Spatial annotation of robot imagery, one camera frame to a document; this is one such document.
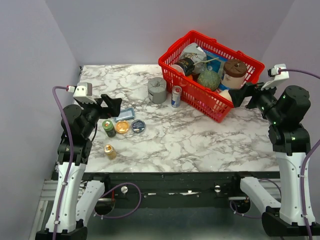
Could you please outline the dark blue round dish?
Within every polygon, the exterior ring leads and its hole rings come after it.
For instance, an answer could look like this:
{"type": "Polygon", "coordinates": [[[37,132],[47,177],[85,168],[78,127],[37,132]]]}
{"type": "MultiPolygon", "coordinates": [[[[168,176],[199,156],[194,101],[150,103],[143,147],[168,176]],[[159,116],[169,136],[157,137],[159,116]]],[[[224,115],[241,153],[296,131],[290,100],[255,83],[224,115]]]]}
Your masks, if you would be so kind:
{"type": "Polygon", "coordinates": [[[146,128],[144,121],[137,119],[131,123],[131,129],[134,133],[142,133],[146,128]]]}

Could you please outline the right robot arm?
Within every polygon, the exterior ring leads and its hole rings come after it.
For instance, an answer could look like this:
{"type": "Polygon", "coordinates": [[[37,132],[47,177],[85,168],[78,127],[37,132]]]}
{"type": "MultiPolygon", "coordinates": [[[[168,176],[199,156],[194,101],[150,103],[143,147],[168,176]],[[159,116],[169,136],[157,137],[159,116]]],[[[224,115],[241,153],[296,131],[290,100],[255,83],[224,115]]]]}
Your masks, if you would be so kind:
{"type": "Polygon", "coordinates": [[[308,160],[316,149],[311,147],[310,135],[301,124],[311,102],[309,92],[296,85],[285,88],[275,98],[276,88],[264,89],[263,84],[245,83],[240,89],[229,90],[234,107],[245,98],[247,109],[257,108],[270,123],[268,137],[279,167],[281,200],[276,200],[251,176],[230,183],[230,191],[246,194],[261,213],[262,226],[270,237],[319,236],[320,225],[311,207],[308,160]]]}

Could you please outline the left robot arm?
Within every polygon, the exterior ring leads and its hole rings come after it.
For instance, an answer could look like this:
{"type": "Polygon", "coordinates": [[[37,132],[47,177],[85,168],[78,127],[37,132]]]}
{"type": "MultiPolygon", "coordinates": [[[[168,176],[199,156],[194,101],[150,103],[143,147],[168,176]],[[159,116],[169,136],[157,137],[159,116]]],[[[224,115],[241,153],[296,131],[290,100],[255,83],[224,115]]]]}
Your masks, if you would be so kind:
{"type": "Polygon", "coordinates": [[[77,101],[62,107],[63,134],[58,146],[58,180],[49,219],[43,230],[36,233],[37,240],[85,240],[88,235],[88,220],[98,199],[107,197],[111,185],[106,177],[93,177],[88,189],[79,195],[81,182],[92,149],[91,133],[100,119],[117,117],[121,110],[121,98],[102,94],[92,103],[77,101]]]}

